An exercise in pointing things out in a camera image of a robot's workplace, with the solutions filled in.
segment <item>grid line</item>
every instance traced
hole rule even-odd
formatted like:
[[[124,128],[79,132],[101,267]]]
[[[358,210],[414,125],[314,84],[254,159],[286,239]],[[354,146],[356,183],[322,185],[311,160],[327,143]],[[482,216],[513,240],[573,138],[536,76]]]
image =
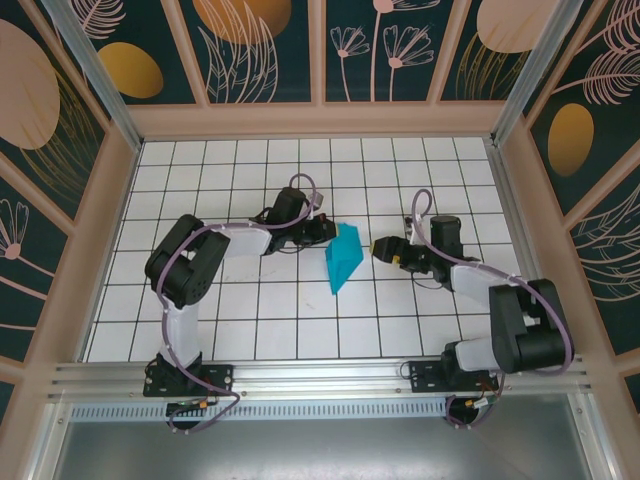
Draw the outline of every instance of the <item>grid line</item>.
[[[175,151],[176,151],[176,143],[173,144],[173,151],[171,152],[171,161],[169,162],[169,173],[171,172],[171,166],[173,165],[173,156],[175,154]],[[165,190],[166,190],[166,187],[169,186],[169,173],[167,173],[167,180],[166,180],[166,184],[165,184]],[[160,211],[158,212],[158,221],[156,223],[156,230],[155,230],[154,235],[153,235],[153,243],[152,243],[152,245],[155,245],[156,235],[158,235],[158,228],[160,227],[160,217],[162,216],[162,208],[163,208],[163,205],[164,205],[165,195],[166,195],[166,191],[162,194],[162,202],[160,203]],[[118,239],[118,245],[120,244],[120,240],[121,239],[122,239],[122,234],[121,234],[120,239]],[[144,299],[144,291],[146,289],[146,286],[147,286],[147,280],[146,280],[146,277],[145,277],[144,284],[142,285],[142,295],[140,296],[140,301],[138,302],[138,314],[136,316],[136,324],[133,327],[133,336],[131,337],[131,346],[129,348],[129,356],[127,357],[128,361],[131,361],[131,354],[133,353],[133,345],[134,345],[134,343],[136,341],[136,334],[138,333],[138,319],[140,318],[140,311],[142,310],[142,300]]]
[[[369,237],[371,241],[371,245],[373,245],[373,236],[371,236],[371,217],[369,212],[369,195],[367,193],[367,170],[365,169],[365,160],[364,160],[364,146],[362,144],[362,139],[360,139],[360,154],[362,155],[362,174],[364,176],[364,198],[367,204],[367,222],[369,223]],[[371,267],[371,276],[373,277],[373,298],[375,299],[376,305],[376,324],[378,325],[378,348],[380,349],[380,356],[382,356],[382,334],[380,332],[380,309],[378,308],[378,289],[376,288],[376,269],[375,265]]]
[[[501,217],[503,217],[503,213],[500,208],[500,204],[495,203],[496,201],[493,198],[489,200],[484,198],[485,191],[483,191],[482,187],[484,187],[487,192],[489,192],[489,188],[487,187],[495,188],[494,184],[488,183],[490,179],[486,174],[485,167],[479,166],[477,168],[467,168],[466,165],[463,165],[459,158],[458,145],[453,141],[451,141],[451,143],[455,150],[452,150],[451,153],[455,151],[455,159],[429,160],[427,158],[427,146],[424,141],[420,139],[411,139],[404,143],[402,142],[402,139],[397,142],[392,139],[384,139],[378,142],[375,147],[372,147],[372,145],[365,145],[362,138],[354,138],[345,142],[333,142],[326,140],[328,148],[326,151],[323,150],[323,157],[319,157],[316,153],[314,159],[318,161],[303,162],[302,154],[306,152],[303,148],[304,145],[298,139],[292,140],[295,140],[295,142],[290,141],[287,144],[278,145],[278,148],[274,148],[273,152],[277,153],[277,151],[281,151],[283,155],[287,155],[287,158],[293,159],[293,155],[295,155],[294,146],[297,146],[297,165],[293,162],[279,162],[277,160],[280,158],[277,158],[275,154],[272,154],[271,158],[269,158],[269,149],[272,146],[272,142],[269,140],[261,142],[260,144],[253,143],[251,145],[243,144],[245,140],[238,140],[233,141],[233,144],[231,144],[231,142],[225,142],[225,144],[216,143],[215,141],[206,142],[203,149],[202,146],[197,149],[197,154],[199,156],[202,155],[202,161],[198,163],[197,161],[190,160],[189,157],[181,156],[181,161],[186,160],[191,161],[192,163],[180,163],[179,169],[175,168],[177,165],[176,161],[178,161],[176,153],[178,150],[186,150],[176,142],[166,142],[165,146],[161,146],[158,149],[159,154],[162,155],[162,158],[164,159],[164,163],[155,165],[156,167],[163,167],[162,169],[158,168],[157,170],[147,170],[144,172],[144,176],[140,177],[142,168],[154,166],[152,162],[155,161],[155,157],[154,159],[145,159],[144,165],[139,164],[137,166],[134,184],[132,185],[132,192],[129,193],[124,214],[124,221],[127,223],[125,224],[123,221],[119,226],[118,238],[115,243],[116,255],[124,254],[124,256],[120,256],[119,262],[116,263],[116,255],[113,255],[105,281],[105,288],[115,286],[118,288],[113,290],[108,298],[104,293],[100,296],[100,305],[97,309],[98,313],[96,314],[97,322],[103,323],[105,326],[109,325],[107,329],[109,332],[107,333],[113,337],[111,339],[113,342],[127,342],[126,350],[128,355],[125,355],[124,358],[114,358],[114,360],[123,360],[126,358],[131,359],[135,352],[137,352],[136,356],[139,356],[139,349],[142,347],[150,349],[148,343],[141,343],[144,342],[143,338],[136,341],[136,335],[139,333],[138,326],[141,324],[159,323],[157,314],[151,310],[155,306],[152,305],[154,303],[153,298],[147,298],[145,300],[145,291],[148,289],[148,280],[140,275],[139,269],[135,265],[131,267],[127,263],[129,262],[129,259],[135,259],[136,262],[142,263],[145,257],[151,253],[151,250],[148,247],[149,239],[152,238],[153,243],[151,248],[153,248],[156,243],[158,243],[161,232],[166,229],[166,226],[174,223],[182,214],[181,210],[184,210],[186,213],[188,209],[193,208],[196,213],[205,210],[208,212],[209,208],[202,210],[203,206],[205,206],[203,204],[205,198],[215,199],[219,197],[220,201],[214,203],[214,207],[221,207],[222,211],[216,212],[215,214],[212,213],[211,215],[207,214],[204,218],[220,218],[223,219],[223,221],[246,220],[257,210],[264,208],[268,201],[267,199],[275,197],[275,195],[280,191],[279,188],[273,188],[278,185],[277,183],[274,183],[274,178],[276,177],[272,177],[272,175],[275,174],[282,176],[282,181],[285,182],[286,179],[282,174],[288,170],[289,167],[282,167],[282,165],[291,166],[292,173],[295,171],[298,173],[305,173],[305,167],[307,164],[312,166],[323,165],[312,167],[314,169],[317,168],[318,172],[325,177],[325,180],[319,180],[321,183],[318,184],[318,190],[325,195],[325,204],[329,202],[331,203],[328,208],[325,206],[322,211],[324,211],[327,216],[331,216],[336,223],[343,222],[351,225],[357,225],[363,244],[368,242],[370,245],[377,238],[387,235],[401,236],[401,231],[405,235],[405,238],[407,238],[409,232],[404,228],[403,219],[408,215],[406,202],[409,199],[403,199],[403,195],[405,197],[408,196],[411,193],[411,190],[417,190],[420,188],[413,185],[424,181],[428,182],[428,185],[425,186],[432,188],[432,191],[434,192],[433,214],[451,214],[460,215],[461,217],[464,215],[463,221],[468,229],[465,234],[468,238],[463,239],[465,249],[474,249],[474,251],[478,252],[478,256],[484,260],[485,251],[489,245],[511,245],[508,231],[504,230],[504,227],[502,226],[503,221]],[[374,156],[377,159],[367,160],[364,156],[365,147],[374,148],[375,150],[378,146],[380,146],[380,148],[384,148],[384,151],[386,152],[385,155],[376,154]],[[402,157],[407,158],[407,160],[398,159],[396,147],[401,149]],[[478,157],[482,156],[483,152],[478,151]],[[264,161],[251,161],[255,158],[262,157],[264,157]],[[450,163],[452,161],[457,162],[457,171],[459,171],[461,177],[460,183],[458,183],[458,174],[455,173],[456,168],[453,165],[440,165],[438,169],[435,169],[434,165],[438,162]],[[465,159],[464,162],[465,164],[468,164],[468,162],[477,162],[480,165],[480,162],[487,163],[488,160],[480,158],[478,160]],[[243,165],[241,169],[236,168],[239,163]],[[225,165],[227,167],[221,169],[215,168]],[[256,173],[255,169],[249,167],[250,165],[259,166],[258,168],[264,168],[264,176],[262,175],[262,170],[259,170],[259,173]],[[351,175],[349,172],[354,172],[354,166],[357,167],[355,170],[355,176],[353,179],[346,178],[347,175]],[[426,172],[421,170],[424,168],[422,166],[426,166]],[[465,170],[463,170],[463,167],[465,167],[468,175],[470,175],[469,172],[472,172],[474,175],[465,178]],[[367,173],[369,173],[371,181],[367,180]],[[238,180],[238,175],[243,176],[243,178],[240,179],[241,181]],[[435,188],[433,187],[433,183],[435,181],[434,175],[437,176],[435,180],[442,182],[442,184],[438,184]],[[158,183],[160,180],[162,180],[165,185],[164,190],[158,190],[158,188],[160,188]],[[230,182],[228,184],[228,188],[218,188],[227,184],[227,182]],[[234,183],[254,188],[238,189],[234,187]],[[301,183],[302,182],[298,180],[298,187],[306,190],[306,187],[301,185]],[[169,185],[172,187],[181,187],[182,189],[171,189],[171,196],[169,196],[167,195]],[[393,193],[391,190],[392,188],[395,188],[395,192],[397,194]],[[354,190],[355,192],[353,194],[346,193],[349,190]],[[132,195],[134,194],[138,194],[135,197],[135,203],[132,202],[132,199],[134,198]],[[166,208],[166,204],[169,202],[169,199],[171,199],[172,203],[169,205],[170,208],[167,209],[167,212],[163,214],[163,210]],[[469,220],[473,222],[473,228],[469,225]],[[499,227],[496,233],[494,233],[493,230],[494,225]],[[481,232],[480,227],[482,227],[482,238],[480,238],[479,235]],[[422,299],[422,302],[420,301],[421,299],[418,295],[421,295],[422,292],[413,282],[410,281],[411,279],[409,275],[406,274],[406,276],[403,276],[405,272],[388,270],[388,265],[372,261],[369,256],[365,258],[365,261],[359,267],[358,274],[356,274],[357,278],[350,279],[347,286],[351,286],[354,290],[365,292],[367,297],[363,298],[371,298],[371,302],[374,302],[374,304],[369,304],[367,307],[361,307],[361,302],[359,303],[357,298],[352,298],[348,289],[345,288],[339,295],[333,297],[333,300],[331,300],[333,306],[329,306],[326,303],[329,301],[328,293],[325,293],[321,288],[317,288],[328,288],[328,286],[326,286],[326,265],[324,262],[324,256],[321,253],[326,246],[326,244],[323,244],[305,249],[307,250],[305,255],[309,254],[309,256],[304,258],[304,270],[303,264],[301,264],[302,253],[300,252],[296,252],[295,257],[291,255],[295,258],[295,266],[292,264],[293,260],[291,260],[287,261],[286,266],[281,268],[277,265],[278,262],[274,262],[270,259],[271,262],[269,265],[275,265],[276,270],[279,272],[276,276],[266,275],[266,258],[258,258],[255,262],[249,261],[246,264],[244,262],[240,262],[243,265],[248,266],[246,267],[248,268],[246,272],[244,269],[238,272],[235,267],[232,269],[233,272],[231,272],[226,269],[226,267],[230,267],[231,264],[229,262],[223,262],[220,266],[217,278],[214,279],[212,287],[214,291],[217,289],[218,297],[217,300],[210,297],[212,300],[211,303],[213,304],[211,305],[210,312],[207,312],[207,321],[214,321],[215,325],[212,326],[214,337],[213,344],[210,346],[210,349],[204,345],[202,346],[205,354],[210,352],[212,358],[215,358],[217,355],[219,358],[216,360],[218,361],[233,361],[234,358],[227,358],[229,355],[238,356],[238,359],[257,359],[265,356],[268,356],[270,359],[275,359],[275,357],[282,359],[300,359],[309,358],[309,354],[313,354],[313,358],[316,358],[318,356],[316,355],[316,352],[325,357],[329,355],[329,358],[352,357],[354,354],[384,357],[391,355],[390,352],[394,349],[395,351],[402,352],[402,350],[398,350],[398,345],[400,347],[404,345],[405,348],[411,348],[411,352],[421,351],[422,354],[426,354],[427,343],[430,350],[435,348],[436,344],[434,344],[433,338],[434,335],[439,338],[438,335],[441,335],[441,328],[445,329],[445,333],[448,332],[447,334],[451,336],[453,336],[453,330],[455,329],[453,328],[453,324],[448,324],[442,320],[434,320],[432,322],[421,324],[420,319],[447,317],[451,321],[454,321],[455,317],[455,321],[457,321],[458,325],[458,333],[456,335],[461,337],[463,323],[461,322],[461,319],[483,315],[481,313],[461,313],[461,305],[453,294],[451,294],[453,297],[452,304],[448,300],[442,304],[443,307],[441,310],[445,313],[437,314],[435,313],[438,311],[437,309],[429,309],[426,313],[421,313],[421,310],[426,310],[425,306],[427,304],[425,304],[424,299]],[[494,248],[491,250],[491,258],[501,260],[500,255],[511,255],[509,252],[510,249],[507,248]],[[320,270],[317,270],[314,273],[313,269],[324,269],[325,271],[322,273]],[[313,278],[313,280],[303,280],[303,278]],[[278,304],[278,301],[269,302],[269,299],[263,298],[263,309],[261,312],[261,297],[263,297],[267,291],[275,293],[280,292],[280,289],[276,287],[274,283],[280,284],[283,287],[283,294],[288,292],[288,295],[283,297],[287,302],[292,302],[292,299],[295,297],[295,306],[288,303],[288,307],[284,308],[284,304],[281,306]],[[295,296],[293,294],[294,289],[291,286],[292,284],[297,285],[295,288]],[[142,294],[140,297],[137,297],[140,288],[142,288]],[[225,299],[222,298],[223,288],[228,289],[225,293]],[[305,297],[303,298],[301,296],[301,292],[305,292],[305,288],[307,289],[306,291],[311,293],[305,293]],[[390,296],[390,291],[384,290],[385,288],[397,289],[400,297],[406,298],[406,302],[403,303],[404,308],[402,306],[396,308],[395,305],[397,302],[394,302],[395,297]],[[326,294],[326,301],[319,300],[318,297],[316,297],[316,291],[319,292],[317,295]],[[105,307],[105,302],[119,299],[120,297],[117,295],[123,295],[122,298],[126,298],[129,301],[129,307],[127,309],[128,313],[126,314],[127,316],[122,314],[122,317],[118,317],[118,309],[114,309],[113,306],[111,306],[111,308]],[[255,299],[255,315],[252,310],[249,310],[247,313],[249,313],[250,316],[245,318],[245,314],[241,311],[236,311],[235,307],[234,309],[229,309],[229,305],[234,306],[236,303],[234,297],[232,296],[229,298],[228,295],[237,295],[238,299],[245,298],[247,301],[250,301],[252,305],[253,300]],[[410,298],[413,298],[415,315],[406,314],[406,312],[411,311]],[[309,310],[305,305],[305,302],[307,301],[313,304],[313,306],[310,305],[311,308],[316,308],[317,310]],[[275,303],[276,305],[269,306],[269,303]],[[327,312],[331,311],[333,308],[335,308],[335,314],[328,315]],[[137,317],[129,320],[129,317],[134,315],[134,309],[137,309]],[[471,309],[469,309],[465,304],[462,311],[470,312]],[[417,322],[417,334],[420,337],[419,349],[418,342],[415,337],[410,339],[410,341],[405,341],[403,339],[404,337],[398,334],[398,331],[396,330],[396,328],[406,329],[402,331],[415,335],[416,330],[415,326],[413,326],[413,322],[403,320],[396,323],[392,320],[395,318],[413,318],[414,316]],[[335,327],[331,325],[328,319],[335,322]],[[352,323],[351,319],[360,319],[361,321]],[[316,323],[307,323],[301,331],[300,327],[305,325],[305,321],[309,320],[315,320]],[[341,328],[341,322],[344,323],[346,320],[349,321],[347,321],[343,325],[343,328]],[[222,343],[218,343],[220,341],[219,335],[222,332],[219,328],[221,321],[225,323],[225,330],[223,330],[225,333],[222,335],[224,337],[224,345],[222,345]],[[254,326],[254,331],[251,331],[249,328],[250,324],[247,322],[251,322],[251,325]],[[466,320],[465,322],[465,325],[469,325],[470,320]],[[105,332],[98,331],[100,330],[99,328],[94,328],[92,330],[93,334],[91,335],[91,338],[89,338],[88,342],[89,347],[87,358],[92,356],[92,352],[95,348],[95,358],[92,357],[91,361],[103,361],[105,341],[109,339],[105,337],[105,335],[107,335]],[[115,338],[116,333],[123,332],[124,335],[121,335],[121,339]],[[275,342],[274,345],[266,342],[263,335],[270,335],[269,340]],[[327,342],[326,345],[320,347],[319,350],[311,349],[311,344],[315,340],[315,335],[321,335],[321,339]],[[354,349],[353,342],[360,341],[361,339],[358,338],[359,336],[366,337],[363,341],[367,346]],[[236,352],[234,350],[236,345],[240,345],[239,348],[241,351]],[[387,352],[386,355],[383,352],[383,345]],[[119,351],[121,352],[120,355],[124,355],[124,353],[122,353],[122,346]]]

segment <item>black mounting bracket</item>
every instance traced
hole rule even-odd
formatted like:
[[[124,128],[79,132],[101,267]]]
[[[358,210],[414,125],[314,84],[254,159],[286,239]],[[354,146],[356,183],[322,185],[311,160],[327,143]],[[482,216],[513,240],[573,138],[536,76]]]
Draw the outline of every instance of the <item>black mounting bracket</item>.
[[[203,365],[200,357],[187,370],[214,387],[228,392],[233,387],[233,365]],[[142,390],[145,397],[206,397],[208,393],[205,387],[189,380],[160,354],[156,358],[156,365],[150,365],[145,369]]]
[[[487,371],[458,371],[447,378],[441,360],[408,362],[411,391],[413,393],[482,392],[482,384],[498,389],[498,380]]]

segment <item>feather illustration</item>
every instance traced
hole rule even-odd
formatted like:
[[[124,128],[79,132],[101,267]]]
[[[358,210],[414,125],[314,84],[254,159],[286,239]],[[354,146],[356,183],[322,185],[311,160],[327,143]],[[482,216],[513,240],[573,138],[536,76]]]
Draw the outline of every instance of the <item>feather illustration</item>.
[[[231,39],[211,37],[199,28],[209,53],[206,87],[211,101],[270,102],[278,86],[278,57],[267,24],[246,3],[245,22],[229,0],[220,0],[217,8],[206,0],[201,5],[220,37]]]
[[[614,208],[583,219],[573,241],[596,300],[640,295],[640,186]]]
[[[609,50],[599,55],[585,78],[556,88],[552,94],[582,85],[585,98],[597,105],[620,105],[640,85],[640,50],[618,53]]]
[[[584,42],[575,55],[582,52],[600,37],[607,46],[618,53],[633,50],[640,42],[640,0],[615,0],[606,26]]]
[[[73,11],[89,38],[106,40],[126,13],[122,0],[71,0]]]

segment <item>orange circle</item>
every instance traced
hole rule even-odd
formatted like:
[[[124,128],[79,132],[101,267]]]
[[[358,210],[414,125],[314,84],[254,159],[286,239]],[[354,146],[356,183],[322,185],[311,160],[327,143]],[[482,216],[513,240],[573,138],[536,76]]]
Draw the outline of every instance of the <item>orange circle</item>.
[[[56,70],[29,35],[0,19],[0,138],[18,148],[43,147],[60,118]]]
[[[261,36],[254,33],[251,14],[256,25],[259,19],[264,21],[274,38],[282,33],[291,18],[291,0],[193,0],[193,6],[217,37],[242,45],[260,43],[261,40]]]
[[[595,127],[589,110],[577,103],[562,107],[549,129],[549,163],[560,176],[570,177],[591,151]]]

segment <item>flower illustration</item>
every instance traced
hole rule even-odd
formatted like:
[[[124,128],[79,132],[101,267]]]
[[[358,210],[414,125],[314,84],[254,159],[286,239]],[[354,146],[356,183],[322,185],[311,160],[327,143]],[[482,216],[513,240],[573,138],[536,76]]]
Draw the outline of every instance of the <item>flower illustration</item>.
[[[380,17],[386,13],[424,10],[436,7],[440,0],[373,0],[373,8],[376,9],[376,23],[373,28],[373,52],[371,54],[370,90],[371,101],[376,101],[376,52],[378,50],[378,31],[380,29]]]
[[[0,200],[0,259],[19,260],[25,265],[53,277],[53,273],[42,267],[30,262],[22,257],[22,242],[27,231],[27,223],[29,222],[29,207],[21,202],[16,204],[15,212],[11,208],[11,204],[6,198]],[[47,296],[43,293],[32,290],[24,285],[16,283],[8,278],[0,275],[0,283],[15,288],[32,297],[46,300]],[[3,328],[10,328],[6,325],[0,325]]]
[[[373,8],[378,13],[391,13],[394,10],[422,10],[435,7],[439,3],[440,0],[373,0]]]
[[[20,257],[22,240],[29,221],[29,207],[18,202],[15,215],[6,198],[0,201],[0,258],[16,260]]]
[[[362,27],[353,28],[347,27],[344,29],[344,33],[340,27],[331,29],[331,41],[333,46],[336,47],[336,52],[340,57],[340,67],[342,68],[342,84],[344,86],[344,93],[347,96],[347,102],[351,101],[349,96],[349,88],[347,86],[347,75],[344,70],[344,59],[347,57],[355,57],[356,55],[362,55],[369,52],[369,44],[365,43],[365,36],[362,33]]]
[[[431,39],[429,29],[407,27],[398,38],[398,26],[384,29],[384,48],[387,51],[391,79],[389,81],[389,101],[393,101],[393,77],[398,68],[423,65],[433,61],[433,50],[428,50]]]

